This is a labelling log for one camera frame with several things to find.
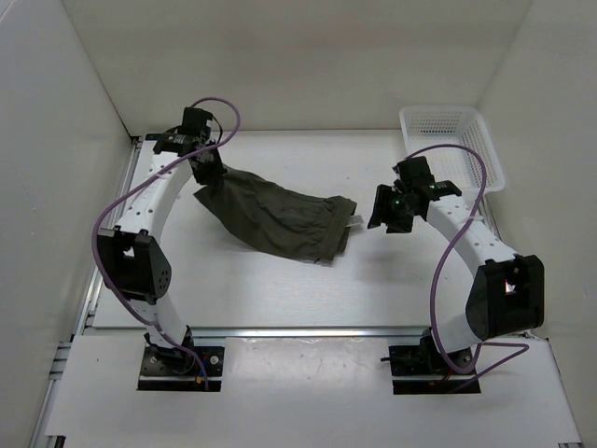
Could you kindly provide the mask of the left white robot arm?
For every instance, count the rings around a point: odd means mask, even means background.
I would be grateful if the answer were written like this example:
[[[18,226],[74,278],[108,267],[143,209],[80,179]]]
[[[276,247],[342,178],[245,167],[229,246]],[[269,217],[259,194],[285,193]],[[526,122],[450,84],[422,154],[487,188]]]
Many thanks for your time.
[[[192,369],[196,352],[189,330],[168,296],[173,274],[160,247],[166,221],[181,189],[201,171],[212,173],[219,142],[210,128],[153,134],[143,181],[108,207],[94,224],[92,253],[104,283],[146,328],[146,343],[164,350],[175,373]]]

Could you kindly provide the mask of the olive green shorts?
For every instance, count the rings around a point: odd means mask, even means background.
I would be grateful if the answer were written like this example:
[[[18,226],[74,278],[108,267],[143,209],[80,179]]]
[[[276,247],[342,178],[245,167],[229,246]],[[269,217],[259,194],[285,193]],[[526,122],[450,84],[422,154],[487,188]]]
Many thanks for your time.
[[[259,252],[330,263],[343,253],[357,202],[310,196],[229,168],[195,198],[235,238]]]

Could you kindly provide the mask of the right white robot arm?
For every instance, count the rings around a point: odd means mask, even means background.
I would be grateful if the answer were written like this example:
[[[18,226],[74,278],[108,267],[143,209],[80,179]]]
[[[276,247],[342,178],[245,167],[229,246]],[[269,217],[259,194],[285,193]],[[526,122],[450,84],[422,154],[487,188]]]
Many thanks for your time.
[[[390,233],[409,233],[416,217],[447,239],[439,261],[445,263],[456,253],[473,277],[459,315],[439,322],[436,306],[429,306],[432,342],[419,350],[425,370],[439,373],[451,364],[453,353],[544,324],[543,262],[536,255],[523,256],[499,240],[452,182],[411,190],[377,187],[370,228],[384,225]]]

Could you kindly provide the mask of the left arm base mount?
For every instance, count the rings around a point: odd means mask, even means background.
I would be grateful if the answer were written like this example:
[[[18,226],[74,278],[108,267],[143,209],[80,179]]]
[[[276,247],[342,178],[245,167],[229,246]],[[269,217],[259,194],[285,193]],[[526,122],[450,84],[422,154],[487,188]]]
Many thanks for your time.
[[[147,345],[139,370],[137,389],[152,392],[219,392],[222,386],[225,347],[195,345],[194,352],[205,368],[204,382],[200,366],[188,354]]]

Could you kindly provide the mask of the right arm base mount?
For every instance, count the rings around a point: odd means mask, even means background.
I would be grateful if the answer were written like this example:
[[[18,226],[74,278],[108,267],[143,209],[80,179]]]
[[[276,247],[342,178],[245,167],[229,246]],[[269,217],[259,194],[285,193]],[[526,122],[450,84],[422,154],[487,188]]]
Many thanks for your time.
[[[390,366],[393,394],[417,395],[473,395],[481,392],[476,371],[456,374],[441,355],[427,353],[422,346],[391,345],[388,355],[380,359]]]

